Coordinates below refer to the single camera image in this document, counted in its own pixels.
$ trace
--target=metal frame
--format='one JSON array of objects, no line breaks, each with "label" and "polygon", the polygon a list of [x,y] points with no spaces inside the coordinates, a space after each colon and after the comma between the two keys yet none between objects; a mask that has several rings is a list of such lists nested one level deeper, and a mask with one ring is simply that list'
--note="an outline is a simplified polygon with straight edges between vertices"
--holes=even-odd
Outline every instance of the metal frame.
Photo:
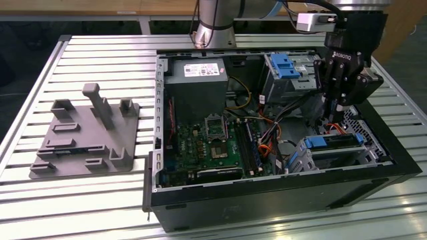
[{"label": "metal frame", "polygon": [[[240,48],[322,46],[318,36],[237,35]],[[190,49],[185,35],[73,36],[66,47],[55,46],[37,85],[19,110],[2,142],[0,163],[0,232],[3,239],[402,239],[421,238],[427,232],[425,173],[386,187],[352,207],[309,212],[261,221],[242,222],[165,234],[153,214],[141,211],[143,159],[151,150],[153,76],[155,50],[173,45]],[[427,171],[425,115],[373,61],[373,70],[385,83],[368,101],[400,143]],[[134,171],[102,177],[30,181],[27,164],[42,139],[43,110],[55,96],[73,96],[82,82],[98,82],[107,97],[126,94],[141,104]]]},{"label": "metal frame", "polygon": [[[0,22],[71,22],[71,21],[137,21],[142,35],[150,35],[150,21],[190,21],[190,15],[110,15],[110,16],[62,16],[62,15],[0,15]],[[236,18],[234,21],[289,21],[288,16],[268,18]]]}]

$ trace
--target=cable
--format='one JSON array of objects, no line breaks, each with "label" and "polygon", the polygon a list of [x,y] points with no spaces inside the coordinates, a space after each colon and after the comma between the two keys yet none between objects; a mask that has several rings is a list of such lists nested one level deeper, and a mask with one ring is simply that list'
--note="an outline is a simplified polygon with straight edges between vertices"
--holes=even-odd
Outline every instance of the cable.
[{"label": "cable", "polygon": [[202,45],[204,47],[209,46],[210,41],[212,41],[217,9],[218,9],[218,0],[216,0],[216,3],[214,3],[213,25],[212,25],[212,30],[210,30],[210,37],[208,38],[206,44]]},{"label": "cable", "polygon": [[297,16],[297,15],[298,15],[294,11],[290,10],[289,4],[288,4],[288,1],[286,1],[286,0],[282,1],[282,6],[284,6],[284,9],[286,9],[288,12],[289,12],[293,16]]},{"label": "cable", "polygon": [[345,17],[344,17],[344,13],[342,11],[333,6],[333,4],[328,3],[324,0],[285,0],[288,3],[306,3],[306,4],[314,4],[318,5],[320,7],[324,7],[325,9],[328,9],[332,13],[336,14],[336,17],[340,21],[345,21]]},{"label": "cable", "polygon": [[293,147],[296,147],[296,143],[290,140],[281,140],[278,141],[278,144],[290,144]]},{"label": "cable", "polygon": [[301,97],[298,97],[293,102],[290,102],[281,110],[281,112],[277,114],[277,116],[273,119],[273,125],[272,127],[265,131],[264,135],[260,138],[260,143],[264,144],[268,142],[268,139],[272,137],[272,134],[274,133],[276,127],[278,126],[278,122],[282,120],[282,117],[289,114],[294,109],[297,109],[308,100],[308,98],[312,96],[313,93],[317,91],[309,91],[306,92]]},{"label": "cable", "polygon": [[[216,3],[214,3],[213,25],[212,25],[212,29],[210,29],[210,37],[208,38],[208,42],[202,43],[202,48],[209,46],[210,41],[212,41],[217,10],[218,10],[218,0],[216,0]],[[191,18],[190,18],[190,24],[189,24],[189,33],[187,33],[187,35],[189,35],[189,39],[190,39],[190,42],[191,42],[193,45],[196,45],[196,41],[193,40],[193,35],[191,35],[196,12],[197,12],[197,19],[198,19],[198,21],[201,21],[200,20],[200,0],[196,0],[196,2],[194,2]]]},{"label": "cable", "polygon": [[7,94],[0,94],[0,97],[17,96],[17,95],[27,95],[27,93],[7,93]]},{"label": "cable", "polygon": [[225,109],[225,111],[229,113],[230,116],[233,116],[237,119],[257,119],[257,120],[264,119],[264,118],[256,117],[256,116],[241,116],[241,115],[236,114],[233,111],[230,111],[229,109]]},{"label": "cable", "polygon": [[240,105],[240,106],[229,106],[229,107],[225,107],[225,110],[241,109],[241,108],[244,108],[244,107],[249,104],[250,98],[252,98],[252,94],[250,94],[250,91],[249,91],[246,85],[244,85],[244,83],[242,83],[236,77],[229,76],[229,78],[233,79],[233,80],[236,80],[236,82],[244,87],[244,89],[245,89],[245,91],[246,91],[246,101],[245,101],[245,103],[244,103],[242,105]]},{"label": "cable", "polygon": [[196,45],[196,42],[194,42],[194,40],[193,40],[191,30],[193,30],[193,23],[194,23],[196,11],[197,11],[197,16],[198,16],[198,14],[200,14],[200,12],[198,12],[198,5],[200,5],[200,0],[197,0],[197,1],[194,2],[193,12],[191,12],[191,18],[190,18],[190,24],[189,24],[189,33],[187,33],[187,35],[189,35],[189,39],[190,39],[191,45]]},{"label": "cable", "polygon": [[169,118],[170,118],[170,135],[167,136],[167,141],[166,144],[170,144],[170,139],[171,139],[171,135],[173,135],[173,128],[174,128],[174,124],[173,124],[173,119],[171,119],[171,100],[167,100],[167,114],[169,114]]},{"label": "cable", "polygon": [[341,129],[340,125],[337,125],[336,123],[328,123],[326,126],[330,126],[330,128],[326,131],[326,134],[330,133],[332,128],[336,129],[336,131],[338,132],[338,134],[345,134],[346,132]]},{"label": "cable", "polygon": [[309,35],[309,34],[317,34],[318,32],[317,31],[301,31],[297,29],[296,25],[294,25],[294,22],[293,22],[293,18],[292,18],[292,15],[297,15],[296,12],[293,12],[288,6],[285,5],[285,3],[282,2],[282,7],[286,11],[286,15],[288,15],[288,18],[289,18],[289,22],[290,22],[290,25],[294,29],[294,31],[298,33],[298,34],[305,34],[305,35]]}]

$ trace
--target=black cable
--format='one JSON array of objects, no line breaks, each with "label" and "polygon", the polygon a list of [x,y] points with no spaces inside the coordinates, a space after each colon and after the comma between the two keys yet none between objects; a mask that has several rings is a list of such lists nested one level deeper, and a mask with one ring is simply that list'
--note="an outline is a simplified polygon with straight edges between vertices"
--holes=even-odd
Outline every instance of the black cable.
[{"label": "black cable", "polygon": [[234,111],[229,110],[229,109],[224,109],[230,115],[234,115],[238,118],[244,118],[245,116],[237,114]]},{"label": "black cable", "polygon": [[296,147],[296,143],[290,140],[282,140],[284,144],[292,144],[293,147]]},{"label": "black cable", "polygon": [[289,18],[289,22],[290,22],[290,24],[292,24],[292,27],[293,27],[293,29],[294,29],[294,31],[298,33],[298,34],[305,34],[305,35],[309,35],[309,34],[317,34],[318,32],[317,31],[301,31],[301,30],[298,30],[297,28],[296,28],[296,25],[294,25],[294,22],[293,22],[293,18],[292,18],[292,15],[294,15],[296,14],[296,12],[290,12],[292,10],[288,8],[288,6],[285,5],[285,3],[282,2],[282,7],[284,7],[284,9],[285,9],[285,11],[286,11],[286,15],[288,15],[288,18]]},{"label": "black cable", "polygon": [[[218,0],[216,0],[216,4],[214,4],[214,12],[213,12],[214,15],[213,15],[213,25],[212,25],[212,29],[210,29],[210,37],[208,38],[208,42],[202,44],[202,48],[209,46],[210,41],[212,41],[217,10],[218,10]],[[200,20],[200,0],[197,0],[194,2],[191,18],[190,18],[190,24],[189,24],[189,33],[187,33],[187,35],[189,35],[189,39],[190,39],[190,42],[191,42],[193,45],[196,45],[196,41],[193,40],[193,35],[191,35],[196,12],[197,12],[197,19],[198,19],[198,21],[201,21]]]},{"label": "black cable", "polygon": [[305,101],[309,99],[309,97],[316,93],[317,91],[309,91],[306,92],[301,97],[298,97],[293,102],[290,102],[286,106],[284,106],[284,109],[280,111],[277,116],[273,119],[273,125],[264,133],[260,142],[265,144],[268,142],[268,139],[272,137],[272,134],[274,134],[278,122],[282,120],[282,117],[289,114],[294,109],[297,109]]},{"label": "black cable", "polygon": [[286,0],[282,0],[282,6],[284,6],[284,9],[286,9],[293,16],[297,16],[297,15],[298,15],[294,11],[290,10],[289,4],[288,4],[288,1],[286,1]]},{"label": "black cable", "polygon": [[345,21],[345,17],[344,17],[344,13],[342,11],[333,6],[333,4],[328,3],[324,0],[286,0],[288,3],[306,3],[306,4],[314,4],[318,5],[320,7],[324,7],[325,9],[328,9],[332,13],[336,14],[337,20],[340,21]]},{"label": "black cable", "polygon": [[[236,106],[240,106],[238,101],[237,101],[236,98],[233,99],[233,104],[234,104]],[[237,110],[242,111],[242,112],[246,114],[246,116],[250,116],[250,114],[249,114],[248,111],[244,109],[244,107],[242,107],[242,108],[238,108]]]},{"label": "black cable", "polygon": [[210,37],[208,38],[208,42],[206,42],[206,44],[204,45],[204,47],[205,47],[205,46],[209,46],[210,41],[212,41],[217,10],[218,10],[218,0],[216,0],[216,3],[214,3],[213,24],[212,24],[212,30],[210,30]]},{"label": "black cable", "polygon": [[194,2],[194,6],[193,6],[193,12],[191,12],[191,18],[190,18],[190,24],[189,24],[189,39],[190,39],[190,42],[191,42],[191,45],[196,45],[196,42],[193,40],[193,34],[191,34],[191,30],[193,30],[193,23],[194,23],[194,17],[196,17],[196,11],[197,11],[197,15],[200,14],[198,13],[198,5],[200,5],[200,0],[197,0]]}]

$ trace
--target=aluminum extrusion table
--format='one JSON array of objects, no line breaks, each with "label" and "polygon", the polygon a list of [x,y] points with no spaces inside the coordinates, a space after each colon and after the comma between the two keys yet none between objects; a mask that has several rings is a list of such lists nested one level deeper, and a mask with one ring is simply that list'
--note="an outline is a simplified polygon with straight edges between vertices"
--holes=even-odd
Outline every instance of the aluminum extrusion table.
[{"label": "aluminum extrusion table", "polygon": [[[237,35],[240,48],[322,46],[321,35]],[[368,101],[422,173],[352,207],[166,234],[141,211],[143,161],[153,135],[155,50],[190,49],[186,35],[73,36],[57,42],[0,146],[0,239],[401,239],[427,232],[427,117],[373,60],[384,84]],[[130,172],[31,180],[54,99],[87,105],[85,83],[98,83],[110,104],[138,103],[134,167]]]}]

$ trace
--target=open computer chassis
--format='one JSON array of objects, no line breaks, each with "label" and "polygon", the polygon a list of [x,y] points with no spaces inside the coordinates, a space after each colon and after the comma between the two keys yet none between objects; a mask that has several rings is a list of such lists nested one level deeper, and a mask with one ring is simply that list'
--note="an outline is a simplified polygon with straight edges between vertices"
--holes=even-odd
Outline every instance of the open computer chassis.
[{"label": "open computer chassis", "polygon": [[[404,182],[421,172],[406,150],[368,101],[345,113],[348,127],[374,142],[377,164],[372,167],[330,169],[269,175],[161,188],[158,173],[163,166],[163,74],[170,58],[197,59],[264,56],[289,50],[228,50],[165,52],[155,64],[154,144],[145,161],[142,210],[154,213],[166,232],[216,226],[290,214],[350,206],[384,187]],[[321,49],[313,50],[321,55]]]}]

